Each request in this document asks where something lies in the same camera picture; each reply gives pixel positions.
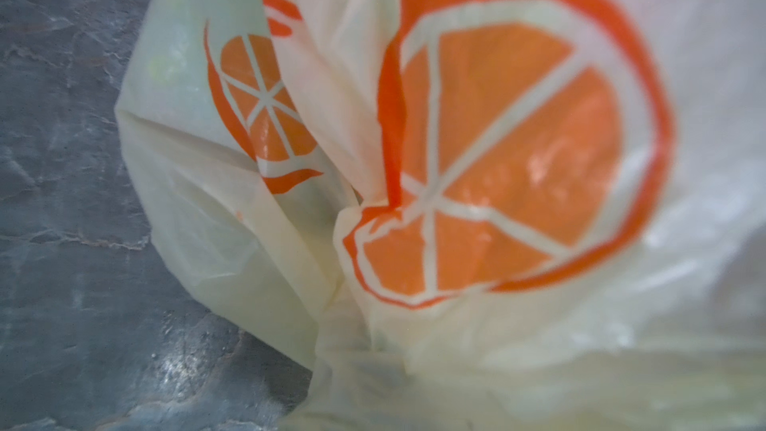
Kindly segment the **cream plastic bag orange print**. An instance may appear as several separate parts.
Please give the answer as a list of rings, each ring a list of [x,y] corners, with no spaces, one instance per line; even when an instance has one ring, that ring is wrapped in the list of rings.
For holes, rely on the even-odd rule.
[[[765,0],[152,0],[116,115],[284,429],[765,426]]]

